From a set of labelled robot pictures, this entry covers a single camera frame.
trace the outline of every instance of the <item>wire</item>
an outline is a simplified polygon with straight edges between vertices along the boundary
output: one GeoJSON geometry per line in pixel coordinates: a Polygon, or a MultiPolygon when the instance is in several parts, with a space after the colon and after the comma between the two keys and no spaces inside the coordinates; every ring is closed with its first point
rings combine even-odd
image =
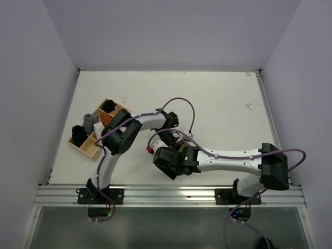
{"type": "Polygon", "coordinates": [[[172,102],[173,100],[183,100],[183,101],[186,101],[190,106],[191,106],[191,109],[192,109],[192,121],[191,121],[191,125],[190,125],[190,128],[189,128],[189,133],[191,133],[191,130],[192,130],[192,126],[193,126],[193,123],[195,121],[195,108],[193,107],[193,105],[191,104],[191,102],[185,98],[181,98],[181,97],[176,97],[176,98],[172,98],[170,100],[168,100],[164,106],[161,108],[161,110],[164,110],[164,108],[170,103],[172,102]]]}
{"type": "MultiPolygon", "coordinates": [[[[213,153],[210,153],[208,152],[207,150],[205,150],[202,146],[200,146],[194,139],[192,139],[191,137],[189,137],[186,133],[178,130],[178,129],[172,129],[172,128],[169,128],[169,129],[162,129],[160,131],[157,131],[155,134],[152,135],[152,137],[149,139],[148,141],[148,147],[150,146],[150,143],[152,141],[152,139],[159,133],[161,132],[164,132],[164,131],[173,131],[173,132],[178,132],[180,134],[182,134],[183,136],[187,137],[193,144],[195,144],[201,151],[203,151],[204,153],[206,153],[207,155],[209,156],[212,156],[214,157],[214,154],[213,153]]],[[[290,152],[290,151],[297,151],[297,152],[300,152],[302,153],[302,158],[300,161],[298,161],[294,166],[292,166],[291,168],[288,169],[288,171],[292,171],[293,169],[295,169],[296,167],[298,167],[301,163],[304,162],[304,160],[306,159],[307,157],[307,154],[304,150],[302,149],[297,149],[297,148],[291,148],[291,149],[280,149],[280,150],[275,150],[275,151],[271,151],[271,152],[268,152],[268,153],[264,153],[264,154],[260,154],[260,155],[254,155],[253,158],[260,158],[260,157],[266,157],[266,156],[271,156],[271,155],[275,155],[275,154],[279,154],[279,153],[285,153],[285,152],[290,152]]],[[[222,156],[222,155],[218,155],[218,158],[222,158],[222,159],[233,159],[233,160],[243,160],[243,159],[250,159],[249,156],[246,156],[246,157],[229,157],[229,156],[222,156]]],[[[253,200],[255,200],[258,196],[260,196],[262,193],[264,193],[265,191],[267,191],[268,189],[265,188],[264,190],[262,190],[261,192],[258,192],[257,194],[253,195],[252,197],[250,197],[249,199],[241,202],[240,204],[238,204],[236,207],[234,207],[230,212],[229,214],[227,215],[226,217],[226,220],[225,220],[225,223],[224,223],[224,231],[223,231],[223,236],[224,236],[224,241],[225,241],[225,245],[226,245],[226,248],[229,249],[229,243],[228,243],[228,240],[227,240],[227,237],[226,237],[226,228],[227,228],[227,224],[228,224],[228,221],[229,219],[231,218],[231,215],[232,213],[237,210],[240,206],[242,205],[245,205],[245,204],[248,204],[250,202],[252,202],[253,200]]],[[[267,243],[267,246],[268,246],[268,249],[271,249],[270,247],[270,244],[269,244],[269,241],[267,239],[267,237],[261,232],[259,231],[258,229],[256,229],[253,225],[250,225],[250,224],[246,224],[248,225],[249,227],[253,228],[254,230],[256,230],[257,232],[259,232],[260,234],[262,234],[262,236],[264,237],[266,243],[267,243]]]]}
{"type": "Polygon", "coordinates": [[[163,106],[161,109],[159,109],[157,112],[155,112],[155,113],[143,113],[143,114],[136,115],[136,116],[134,116],[134,117],[131,117],[131,118],[127,119],[126,121],[124,121],[124,122],[122,122],[121,124],[119,124],[116,128],[114,128],[114,129],[112,129],[111,131],[107,132],[107,133],[106,133],[105,135],[103,135],[100,139],[98,139],[97,141],[94,142],[94,145],[95,145],[95,146],[97,146],[97,147],[99,147],[99,148],[102,148],[103,151],[104,151],[104,155],[103,155],[102,159],[100,160],[100,162],[99,162],[99,164],[98,164],[98,167],[97,167],[97,173],[96,173],[96,175],[97,175],[97,176],[96,176],[97,190],[98,190],[98,192],[100,193],[100,195],[103,196],[106,200],[108,200],[109,203],[112,204],[112,206],[113,206],[113,210],[112,210],[112,213],[110,214],[110,216],[109,216],[108,218],[106,218],[106,219],[96,219],[97,222],[105,222],[105,221],[111,219],[111,218],[113,217],[114,213],[115,213],[115,203],[114,203],[114,201],[113,201],[109,196],[105,195],[105,194],[101,191],[100,186],[99,186],[99,172],[100,172],[100,168],[101,168],[101,165],[103,164],[103,161],[105,160],[106,155],[107,155],[107,151],[106,151],[105,147],[102,146],[102,145],[100,145],[99,142],[102,141],[102,140],[104,140],[104,139],[107,138],[109,135],[111,135],[113,132],[116,132],[116,131],[119,130],[121,127],[125,126],[127,123],[129,123],[130,121],[132,121],[132,120],[134,120],[134,119],[136,119],[136,118],[144,117],[144,116],[153,116],[153,115],[157,115],[157,114],[161,113],[161,112],[165,109],[165,107],[166,107],[170,102],[172,102],[172,101],[174,101],[174,100],[184,100],[184,101],[186,101],[187,103],[189,103],[189,105],[191,106],[191,108],[192,108],[192,122],[191,122],[191,126],[190,126],[190,132],[191,132],[191,130],[192,130],[192,126],[193,126],[193,123],[194,123],[194,121],[195,121],[195,109],[194,109],[193,105],[191,104],[191,102],[190,102],[189,100],[187,100],[187,99],[185,99],[185,98],[177,97],[177,98],[172,98],[172,99],[168,100],[168,101],[164,104],[164,106],[163,106]]]}

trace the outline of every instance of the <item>small object in tray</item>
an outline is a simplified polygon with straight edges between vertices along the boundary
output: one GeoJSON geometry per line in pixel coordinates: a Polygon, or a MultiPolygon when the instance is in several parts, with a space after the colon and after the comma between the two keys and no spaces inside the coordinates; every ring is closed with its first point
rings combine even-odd
{"type": "Polygon", "coordinates": [[[115,110],[116,103],[113,100],[106,100],[102,106],[102,110],[106,113],[111,113],[115,110]]]}
{"type": "Polygon", "coordinates": [[[84,130],[90,135],[93,132],[93,125],[98,123],[98,116],[93,114],[85,114],[83,118],[84,130]]]}
{"type": "Polygon", "coordinates": [[[99,123],[95,123],[93,125],[94,128],[94,133],[95,133],[95,137],[98,139],[100,139],[102,137],[102,131],[104,130],[104,126],[103,123],[99,122],[99,123]]]}
{"type": "Polygon", "coordinates": [[[74,126],[72,128],[72,138],[75,146],[80,147],[86,139],[88,139],[87,132],[82,126],[74,126]]]}
{"type": "Polygon", "coordinates": [[[108,123],[112,120],[112,117],[107,113],[101,113],[100,119],[102,120],[103,125],[107,126],[108,123]]]}

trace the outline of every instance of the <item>red connector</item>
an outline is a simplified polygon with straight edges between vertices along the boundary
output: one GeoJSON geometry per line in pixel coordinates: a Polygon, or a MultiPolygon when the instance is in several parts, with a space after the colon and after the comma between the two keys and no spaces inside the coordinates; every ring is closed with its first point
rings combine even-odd
{"type": "Polygon", "coordinates": [[[147,147],[146,150],[147,150],[147,152],[149,152],[152,155],[155,153],[154,149],[152,149],[151,147],[147,147]]]}

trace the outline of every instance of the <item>white table surface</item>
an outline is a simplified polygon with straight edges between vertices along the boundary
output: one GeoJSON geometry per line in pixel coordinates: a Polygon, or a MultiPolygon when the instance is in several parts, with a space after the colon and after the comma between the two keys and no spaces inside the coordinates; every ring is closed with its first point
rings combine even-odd
{"type": "MultiPolygon", "coordinates": [[[[83,115],[105,99],[122,103],[135,113],[151,112],[167,100],[181,96],[195,107],[194,139],[215,150],[246,150],[272,143],[268,117],[255,73],[234,72],[81,72],[53,165],[50,184],[85,184],[98,165],[72,148],[67,140],[83,115]]],[[[179,116],[179,129],[188,130],[190,106],[174,101],[165,109],[179,116]]],[[[178,176],[174,181],[152,164],[146,151],[153,134],[138,134],[112,175],[112,184],[231,185],[247,173],[213,171],[178,176]]]]}

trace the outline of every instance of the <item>orange object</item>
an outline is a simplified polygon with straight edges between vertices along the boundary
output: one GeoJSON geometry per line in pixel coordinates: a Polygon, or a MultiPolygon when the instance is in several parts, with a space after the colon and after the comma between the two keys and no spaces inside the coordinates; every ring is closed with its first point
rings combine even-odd
{"type": "Polygon", "coordinates": [[[106,126],[112,120],[112,117],[107,113],[103,113],[100,114],[100,119],[102,120],[103,125],[106,126]]]}
{"type": "Polygon", "coordinates": [[[154,154],[154,149],[152,149],[151,147],[147,147],[146,148],[147,152],[149,152],[150,154],[154,154]]]}

